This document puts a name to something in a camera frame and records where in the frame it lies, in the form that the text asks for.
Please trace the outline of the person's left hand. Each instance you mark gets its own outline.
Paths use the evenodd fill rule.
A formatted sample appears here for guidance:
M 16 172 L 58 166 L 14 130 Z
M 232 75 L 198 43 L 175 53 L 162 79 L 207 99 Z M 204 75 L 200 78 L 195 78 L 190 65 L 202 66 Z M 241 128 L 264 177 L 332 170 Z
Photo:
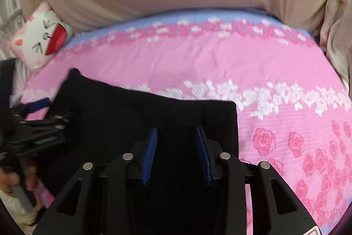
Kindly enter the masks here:
M 20 183 L 20 177 L 15 172 L 5 171 L 1 168 L 1 190 L 4 193 L 11 194 L 13 192 L 13 186 Z M 38 177 L 36 174 L 36 168 L 30 167 L 27 170 L 27 177 L 24 181 L 26 189 L 29 191 L 35 191 L 38 188 Z

